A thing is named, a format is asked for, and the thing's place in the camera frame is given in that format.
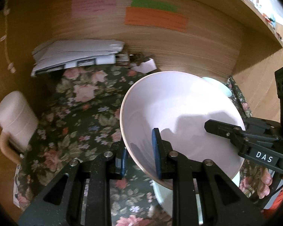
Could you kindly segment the right hand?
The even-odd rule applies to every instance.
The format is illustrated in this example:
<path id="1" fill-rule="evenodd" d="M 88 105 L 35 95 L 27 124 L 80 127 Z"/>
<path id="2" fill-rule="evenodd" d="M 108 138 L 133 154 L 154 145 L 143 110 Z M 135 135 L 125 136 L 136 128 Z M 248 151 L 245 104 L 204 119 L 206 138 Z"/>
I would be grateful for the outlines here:
<path id="1" fill-rule="evenodd" d="M 259 199 L 263 199 L 265 196 L 269 195 L 271 184 L 272 184 L 271 174 L 269 173 L 269 170 L 267 168 L 264 168 L 257 189 L 257 195 Z"/>

